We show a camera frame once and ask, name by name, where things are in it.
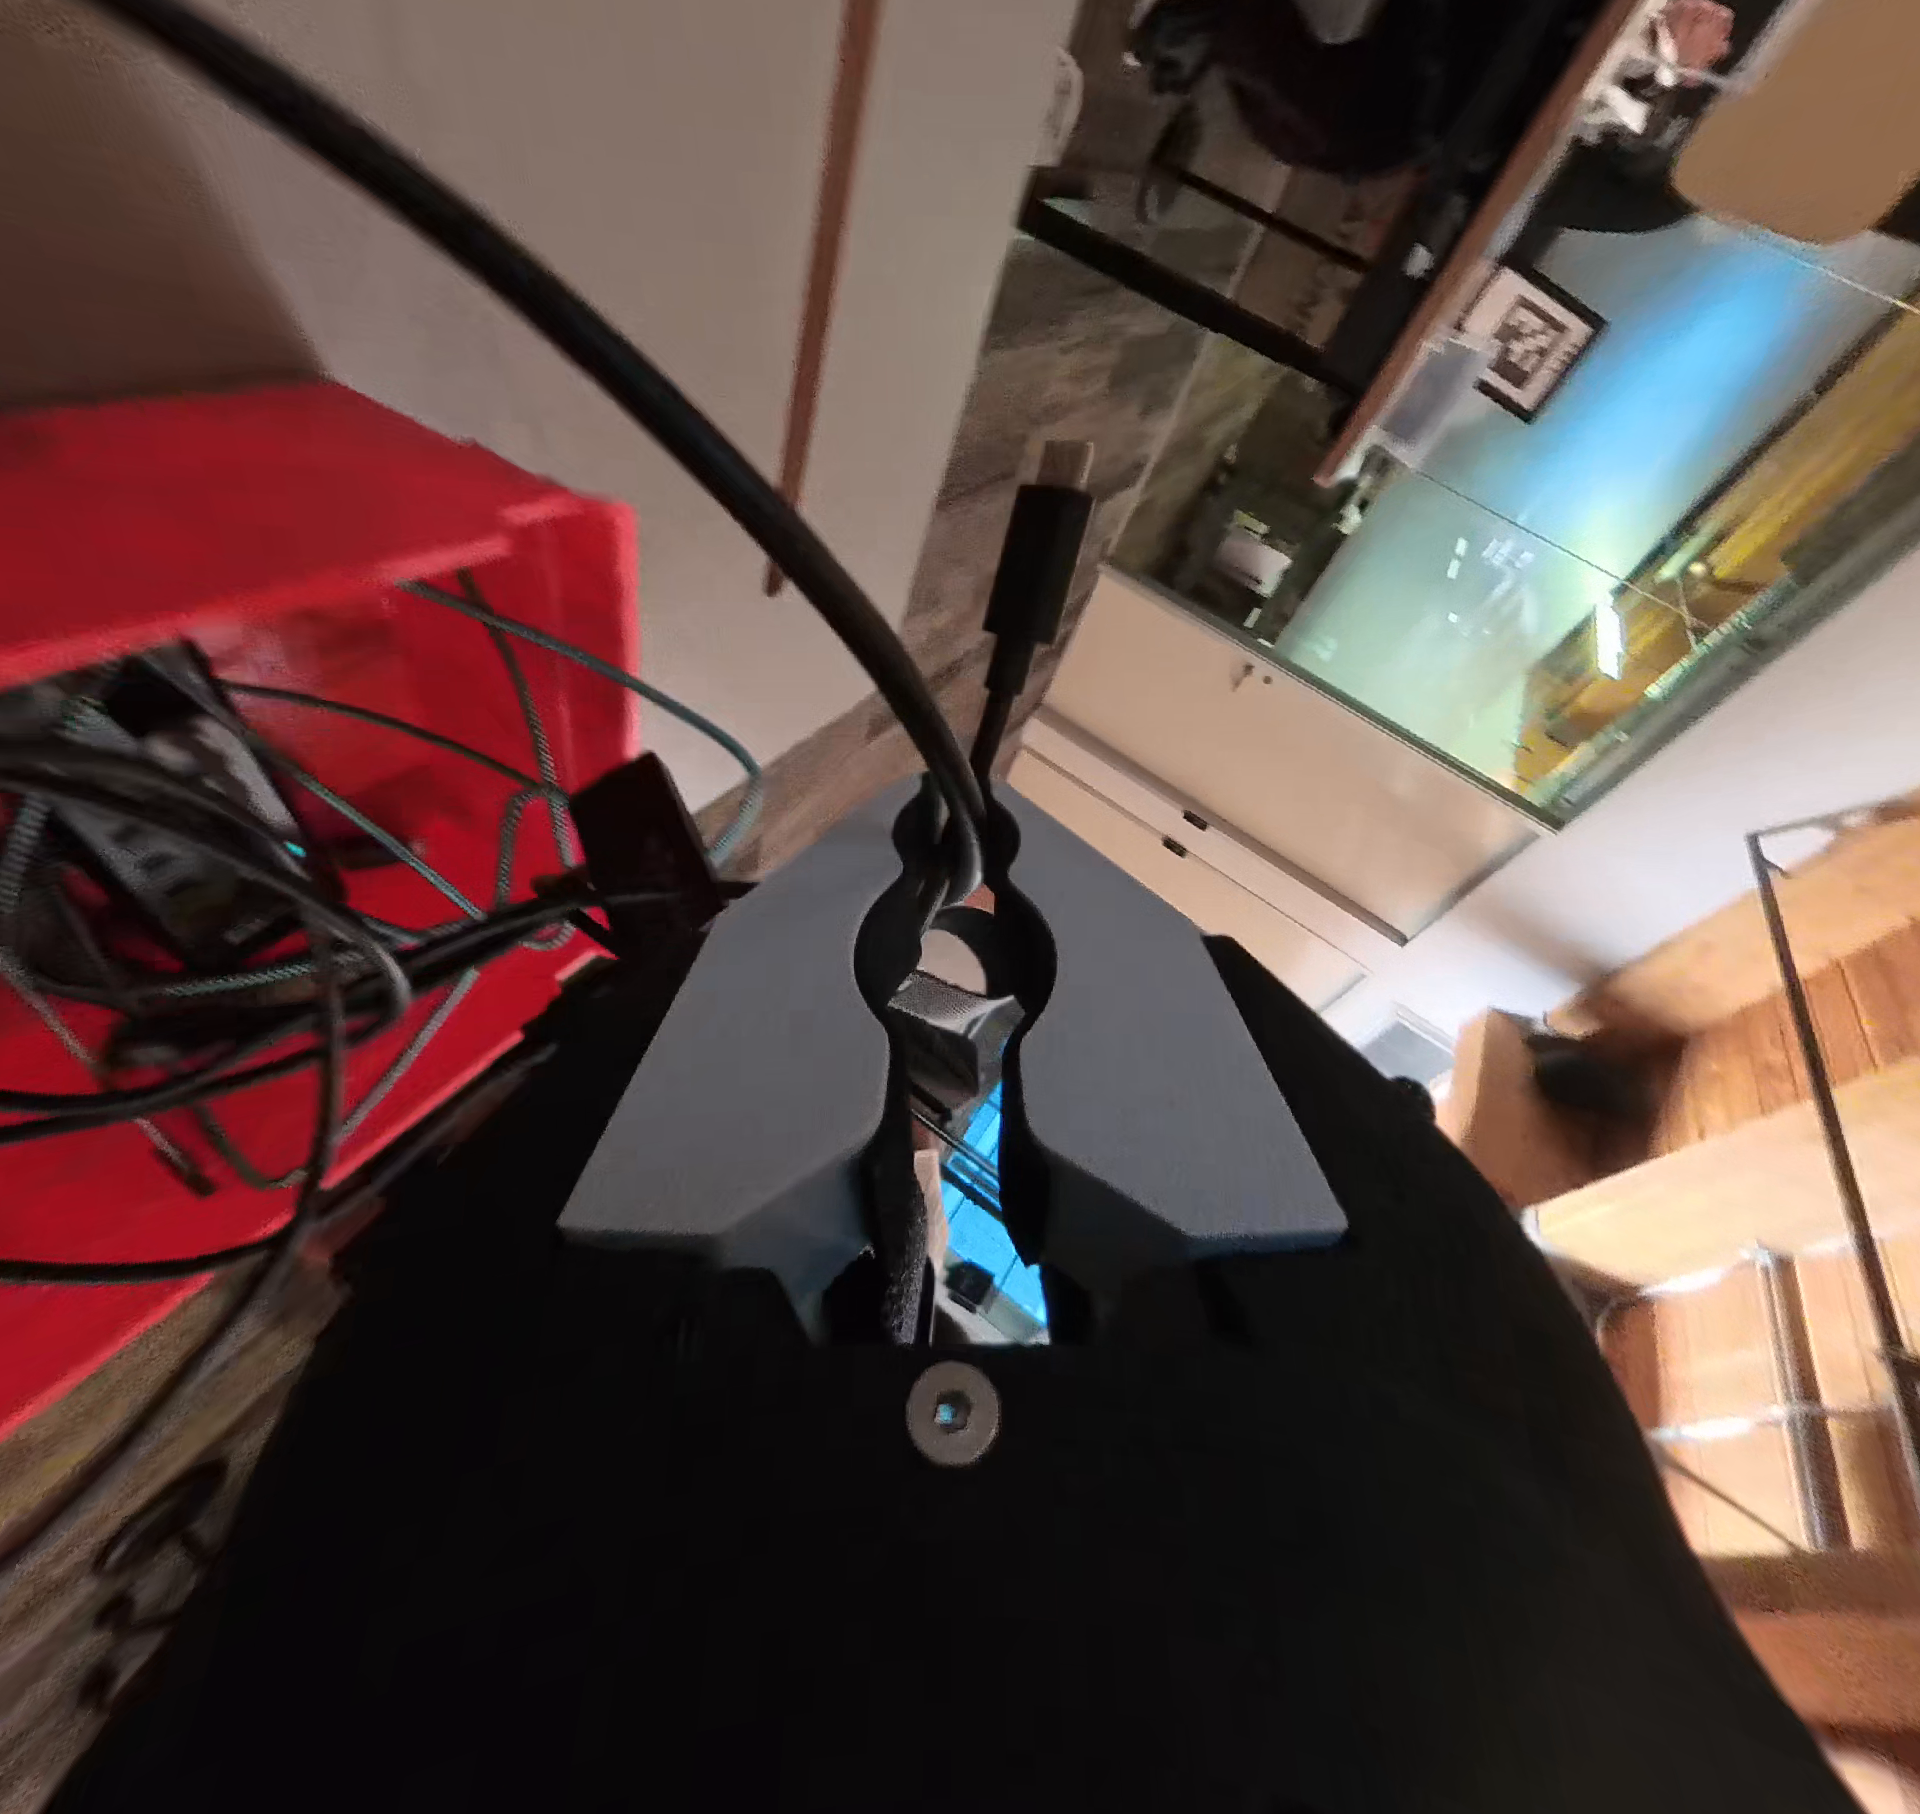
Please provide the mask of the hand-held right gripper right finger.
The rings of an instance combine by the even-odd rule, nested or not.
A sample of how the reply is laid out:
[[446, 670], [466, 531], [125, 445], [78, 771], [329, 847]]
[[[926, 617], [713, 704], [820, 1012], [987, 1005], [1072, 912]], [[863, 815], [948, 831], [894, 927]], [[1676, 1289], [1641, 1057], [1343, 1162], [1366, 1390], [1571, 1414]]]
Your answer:
[[1326, 1252], [1347, 1212], [1202, 930], [1011, 790], [991, 800], [998, 1201], [1052, 1336], [1146, 1278]]

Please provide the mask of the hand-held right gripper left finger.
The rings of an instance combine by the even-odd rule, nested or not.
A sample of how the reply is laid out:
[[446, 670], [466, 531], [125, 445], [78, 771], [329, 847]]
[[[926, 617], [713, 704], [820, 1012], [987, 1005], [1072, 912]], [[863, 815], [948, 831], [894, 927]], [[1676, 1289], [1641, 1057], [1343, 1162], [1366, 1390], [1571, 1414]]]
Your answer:
[[863, 1257], [923, 1337], [923, 1189], [891, 1012], [923, 938], [923, 787], [835, 824], [713, 925], [561, 1212], [574, 1244], [776, 1275], [804, 1324]]

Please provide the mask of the black usb hub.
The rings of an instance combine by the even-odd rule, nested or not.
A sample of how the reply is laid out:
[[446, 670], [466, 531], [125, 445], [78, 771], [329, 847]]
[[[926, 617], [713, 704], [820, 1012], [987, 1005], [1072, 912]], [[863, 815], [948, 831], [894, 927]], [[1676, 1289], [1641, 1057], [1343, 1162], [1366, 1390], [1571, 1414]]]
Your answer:
[[728, 900], [679, 787], [656, 752], [613, 768], [568, 798], [597, 940], [639, 960], [700, 937]]

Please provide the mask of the red plastic bin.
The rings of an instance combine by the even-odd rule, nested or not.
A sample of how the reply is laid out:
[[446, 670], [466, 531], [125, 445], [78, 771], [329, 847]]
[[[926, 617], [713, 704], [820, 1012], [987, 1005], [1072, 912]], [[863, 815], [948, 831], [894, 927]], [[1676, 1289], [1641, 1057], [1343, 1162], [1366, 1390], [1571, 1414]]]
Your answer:
[[[630, 507], [526, 475], [348, 387], [261, 387], [5, 419], [5, 692], [195, 643], [229, 681], [334, 699], [533, 769], [488, 627], [402, 591], [458, 594], [642, 667]], [[516, 649], [568, 790], [631, 762], [638, 699]], [[519, 778], [369, 722], [241, 703], [329, 789], [493, 908], [502, 815]], [[585, 943], [488, 965], [421, 1056], [350, 1133], [329, 1187], [502, 1059]], [[133, 1123], [5, 1144], [5, 1263], [140, 1264], [272, 1234], [290, 1191], [249, 1183], [193, 1114], [156, 1116], [199, 1180]], [[205, 1278], [13, 1284], [3, 1295], [5, 1438], [165, 1320]]]

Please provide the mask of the white double door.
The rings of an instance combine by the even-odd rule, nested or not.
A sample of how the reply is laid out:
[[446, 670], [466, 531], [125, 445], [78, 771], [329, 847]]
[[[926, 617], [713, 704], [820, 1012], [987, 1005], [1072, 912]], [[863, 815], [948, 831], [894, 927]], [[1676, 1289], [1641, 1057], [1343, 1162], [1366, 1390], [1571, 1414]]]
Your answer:
[[1542, 839], [1524, 810], [1105, 569], [1007, 783], [1355, 1038], [1452, 1038], [1494, 989], [1414, 948]]

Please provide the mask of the clear plastic box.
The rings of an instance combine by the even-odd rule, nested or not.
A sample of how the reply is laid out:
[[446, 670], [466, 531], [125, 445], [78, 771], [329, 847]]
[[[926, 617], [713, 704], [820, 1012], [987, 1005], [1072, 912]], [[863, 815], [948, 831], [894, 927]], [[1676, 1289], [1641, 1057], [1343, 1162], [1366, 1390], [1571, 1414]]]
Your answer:
[[1493, 344], [1451, 334], [1434, 342], [1407, 374], [1397, 396], [1382, 411], [1374, 435], [1394, 459], [1419, 464], [1474, 398]]

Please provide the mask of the framed printed tag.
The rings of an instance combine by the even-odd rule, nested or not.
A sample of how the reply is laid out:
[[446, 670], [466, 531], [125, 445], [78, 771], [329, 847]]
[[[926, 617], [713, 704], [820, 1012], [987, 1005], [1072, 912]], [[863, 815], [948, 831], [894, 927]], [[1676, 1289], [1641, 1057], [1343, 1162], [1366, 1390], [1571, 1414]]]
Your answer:
[[1607, 333], [1582, 299], [1527, 266], [1494, 266], [1456, 323], [1481, 352], [1476, 392], [1509, 416], [1534, 422]]

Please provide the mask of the brown-topped table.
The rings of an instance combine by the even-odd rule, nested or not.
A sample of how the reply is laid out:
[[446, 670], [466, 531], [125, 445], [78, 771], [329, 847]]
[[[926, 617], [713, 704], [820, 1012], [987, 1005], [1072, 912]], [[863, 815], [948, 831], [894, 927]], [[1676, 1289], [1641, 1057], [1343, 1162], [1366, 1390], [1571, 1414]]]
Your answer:
[[1332, 487], [1352, 480], [1383, 425], [1405, 403], [1429, 360], [1456, 334], [1462, 313], [1520, 235], [1534, 199], [1557, 169], [1593, 98], [1610, 87], [1645, 22], [1668, 0], [1600, 0], [1576, 40], [1567, 68], [1549, 89], [1487, 195], [1467, 217], [1452, 251], [1427, 281], [1400, 338], [1320, 459], [1313, 481]]

